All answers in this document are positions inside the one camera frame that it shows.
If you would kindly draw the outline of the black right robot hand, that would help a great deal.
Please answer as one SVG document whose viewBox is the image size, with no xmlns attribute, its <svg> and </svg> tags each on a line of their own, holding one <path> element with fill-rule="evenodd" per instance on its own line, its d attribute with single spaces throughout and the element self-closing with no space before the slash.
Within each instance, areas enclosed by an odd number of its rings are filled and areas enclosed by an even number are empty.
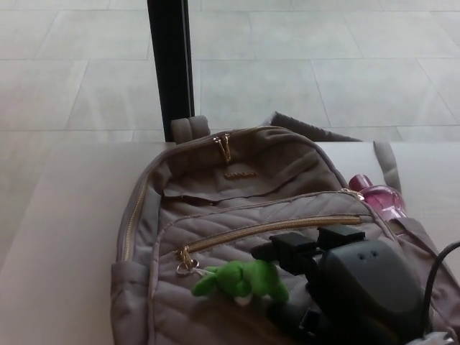
<svg viewBox="0 0 460 345">
<path fill-rule="evenodd" d="M 318 238 L 289 232 L 251 250 L 306 278 L 316 309 L 273 302 L 267 318 L 300 344 L 409 344 L 429 331 L 423 292 L 402 257 L 363 231 L 334 224 Z"/>
</svg>

